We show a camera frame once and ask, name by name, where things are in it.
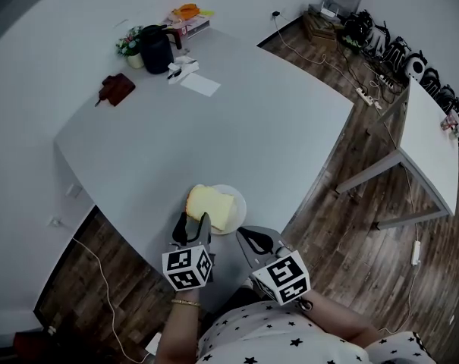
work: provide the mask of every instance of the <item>table leg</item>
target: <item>table leg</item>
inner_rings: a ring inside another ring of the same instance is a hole
[[[352,178],[349,178],[345,182],[339,184],[335,188],[335,191],[341,194],[344,191],[352,189],[353,187],[360,185],[367,180],[374,178],[376,175],[379,175],[389,168],[397,165],[402,160],[403,155],[398,150],[395,150],[390,154],[387,154],[387,156],[385,156],[380,161],[377,161],[374,165],[369,166],[367,169],[362,170],[359,174],[356,174]]]
[[[424,212],[413,213],[410,215],[404,215],[399,218],[393,218],[391,220],[380,221],[377,224],[378,229],[388,229],[394,227],[403,227],[405,225],[413,225],[417,222],[433,220],[435,218],[443,217],[448,212],[440,210],[438,208],[431,208]]]
[[[370,127],[367,128],[366,132],[368,135],[372,133],[375,127],[380,125],[381,123],[384,123],[388,118],[390,118],[397,110],[400,109],[400,107],[403,105],[404,102],[407,101],[408,98],[408,88],[403,90],[402,94],[396,99],[395,102],[388,108],[386,112],[382,114],[382,116],[375,121],[373,124],[370,125]]]

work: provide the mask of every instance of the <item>white plate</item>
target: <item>white plate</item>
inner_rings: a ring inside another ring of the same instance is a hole
[[[228,223],[226,229],[220,231],[212,227],[213,234],[229,234],[236,231],[244,222],[246,218],[246,201],[241,193],[235,188],[228,185],[214,185],[214,189],[224,194],[231,194],[234,196],[234,204],[232,205],[231,212],[229,213]]]

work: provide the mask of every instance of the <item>white table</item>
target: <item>white table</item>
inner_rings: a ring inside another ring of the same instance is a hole
[[[167,74],[124,73],[137,88],[117,107],[83,105],[56,143],[83,187],[158,271],[165,241],[196,184],[228,184],[247,202],[245,224],[282,231],[333,150],[352,103],[300,68],[217,30],[185,45],[212,97]],[[216,310],[250,273],[234,234],[213,237]]]
[[[420,182],[436,207],[380,221],[379,229],[454,215],[457,205],[458,142],[450,140],[450,130],[440,128],[445,113],[418,82],[411,80],[409,87],[367,132],[370,134],[375,127],[382,125],[403,104],[406,104],[406,115],[398,147],[374,165],[339,184],[336,190],[343,193],[401,163]]]

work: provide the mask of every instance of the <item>bread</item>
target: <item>bread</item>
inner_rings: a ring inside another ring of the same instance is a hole
[[[197,185],[189,193],[185,212],[194,220],[200,221],[204,213],[211,219],[214,228],[223,231],[228,223],[234,203],[234,196],[223,194],[214,187]]]

